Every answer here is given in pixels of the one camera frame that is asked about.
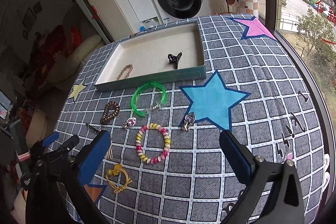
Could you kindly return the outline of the clear plastic jug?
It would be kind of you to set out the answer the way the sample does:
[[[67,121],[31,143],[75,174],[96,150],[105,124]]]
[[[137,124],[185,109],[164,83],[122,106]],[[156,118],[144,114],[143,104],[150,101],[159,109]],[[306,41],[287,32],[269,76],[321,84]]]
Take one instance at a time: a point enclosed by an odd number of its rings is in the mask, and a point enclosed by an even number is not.
[[[157,18],[151,18],[143,21],[143,27],[145,29],[155,28],[157,25],[159,25],[159,21]]]

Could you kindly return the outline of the black claw hair clip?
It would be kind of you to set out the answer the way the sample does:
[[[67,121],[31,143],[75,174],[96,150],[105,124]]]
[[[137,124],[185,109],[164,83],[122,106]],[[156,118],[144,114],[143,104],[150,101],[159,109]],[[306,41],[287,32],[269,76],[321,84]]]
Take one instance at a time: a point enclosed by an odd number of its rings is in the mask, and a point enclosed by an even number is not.
[[[182,57],[182,52],[179,52],[176,56],[172,54],[168,54],[167,58],[169,60],[169,64],[173,64],[175,69],[178,69],[179,61]]]

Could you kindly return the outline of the pink gem silver brooch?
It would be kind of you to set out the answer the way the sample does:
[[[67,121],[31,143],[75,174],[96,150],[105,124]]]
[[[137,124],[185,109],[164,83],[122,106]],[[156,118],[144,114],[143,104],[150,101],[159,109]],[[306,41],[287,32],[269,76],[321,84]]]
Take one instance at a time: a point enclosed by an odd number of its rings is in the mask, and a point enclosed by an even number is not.
[[[134,117],[128,118],[125,122],[123,122],[122,127],[126,130],[134,127],[136,125],[137,119]]]

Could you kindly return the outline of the beige sofa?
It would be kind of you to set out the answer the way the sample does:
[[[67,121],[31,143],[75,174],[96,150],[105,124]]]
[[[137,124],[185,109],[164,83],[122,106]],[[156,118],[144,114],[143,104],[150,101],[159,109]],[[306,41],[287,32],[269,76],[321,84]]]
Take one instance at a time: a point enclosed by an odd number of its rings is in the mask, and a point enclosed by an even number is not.
[[[47,81],[55,84],[68,79],[75,74],[80,65],[84,65],[87,62],[94,50],[104,45],[105,43],[101,36],[93,35],[89,37],[68,57],[56,61],[48,74]]]

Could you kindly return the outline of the beige small hair clip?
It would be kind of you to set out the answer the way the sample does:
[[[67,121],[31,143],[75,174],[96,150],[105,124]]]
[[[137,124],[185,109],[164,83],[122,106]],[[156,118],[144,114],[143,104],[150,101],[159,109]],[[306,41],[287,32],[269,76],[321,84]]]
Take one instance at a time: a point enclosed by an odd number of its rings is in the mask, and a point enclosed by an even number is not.
[[[105,154],[106,160],[112,160],[113,159],[113,151],[112,151],[112,144],[110,144],[108,151]]]

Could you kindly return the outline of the green translucent bangle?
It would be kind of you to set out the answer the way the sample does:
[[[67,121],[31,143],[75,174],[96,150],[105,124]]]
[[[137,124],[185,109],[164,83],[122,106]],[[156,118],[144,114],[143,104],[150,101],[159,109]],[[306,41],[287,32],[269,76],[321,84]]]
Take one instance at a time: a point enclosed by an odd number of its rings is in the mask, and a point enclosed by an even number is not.
[[[167,91],[162,84],[141,85],[131,97],[130,107],[136,118],[146,117],[161,110],[167,103]]]

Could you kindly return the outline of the purple gem silver brooch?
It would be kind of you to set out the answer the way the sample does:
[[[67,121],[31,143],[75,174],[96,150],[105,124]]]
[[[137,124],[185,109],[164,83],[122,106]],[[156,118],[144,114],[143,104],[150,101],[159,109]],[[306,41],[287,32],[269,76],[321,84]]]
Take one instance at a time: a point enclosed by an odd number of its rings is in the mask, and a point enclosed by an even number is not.
[[[190,127],[194,125],[194,122],[195,122],[195,114],[194,113],[186,114],[181,129],[185,132],[188,132]]]

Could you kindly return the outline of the green jewelry tray box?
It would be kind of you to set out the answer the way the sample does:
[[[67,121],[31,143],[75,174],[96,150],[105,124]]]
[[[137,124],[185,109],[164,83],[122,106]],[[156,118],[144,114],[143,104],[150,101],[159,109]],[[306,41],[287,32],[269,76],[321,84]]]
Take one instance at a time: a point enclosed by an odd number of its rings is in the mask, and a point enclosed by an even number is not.
[[[178,69],[168,54],[182,52]],[[206,78],[200,25],[197,21],[161,25],[123,40],[112,49],[95,87],[101,92]]]

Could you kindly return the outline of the red cushion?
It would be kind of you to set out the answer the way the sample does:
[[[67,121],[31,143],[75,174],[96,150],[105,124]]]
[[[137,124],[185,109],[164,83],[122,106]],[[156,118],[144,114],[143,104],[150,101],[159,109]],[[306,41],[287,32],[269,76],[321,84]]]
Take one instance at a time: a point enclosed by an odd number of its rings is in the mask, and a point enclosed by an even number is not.
[[[63,26],[58,25],[53,30],[53,33],[55,38],[54,52],[60,53],[64,57],[72,55],[82,43],[80,31],[76,25],[70,26],[67,31],[64,30]]]

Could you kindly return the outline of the silver metal hair clip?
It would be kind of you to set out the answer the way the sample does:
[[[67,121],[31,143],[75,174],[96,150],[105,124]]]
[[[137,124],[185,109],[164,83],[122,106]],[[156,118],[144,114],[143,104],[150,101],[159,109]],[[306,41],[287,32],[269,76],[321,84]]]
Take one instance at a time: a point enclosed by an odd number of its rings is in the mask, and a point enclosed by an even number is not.
[[[98,133],[100,132],[100,130],[96,129],[95,127],[93,127],[92,125],[90,125],[90,124],[88,124],[88,123],[86,123],[85,125],[89,128],[89,130],[90,130],[91,132],[93,132],[93,133],[95,133],[95,134],[98,134]]]

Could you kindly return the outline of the blue checkered star tablecloth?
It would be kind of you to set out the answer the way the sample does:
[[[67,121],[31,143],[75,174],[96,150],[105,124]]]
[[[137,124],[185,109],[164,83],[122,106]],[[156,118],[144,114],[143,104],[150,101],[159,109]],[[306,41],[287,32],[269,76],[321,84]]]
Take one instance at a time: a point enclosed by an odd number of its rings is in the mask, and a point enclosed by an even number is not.
[[[103,160],[91,183],[106,185],[97,203],[110,223],[219,223],[234,207],[245,186],[236,178],[219,145],[220,127],[195,119],[181,129],[195,103],[183,92],[221,78],[226,89],[244,99],[228,120],[237,141],[269,162],[292,160],[301,184],[305,223],[312,223],[325,190],[325,149],[321,125],[309,88],[282,45],[265,35],[252,36],[236,17],[197,19],[207,79],[165,84],[167,103],[158,112],[137,118],[130,107],[134,89],[100,92],[95,82],[117,41],[95,50],[74,85],[56,124],[59,138],[50,151],[72,135],[76,155],[95,137],[86,123],[101,128],[104,107],[114,101],[120,113],[106,126],[113,159]]]

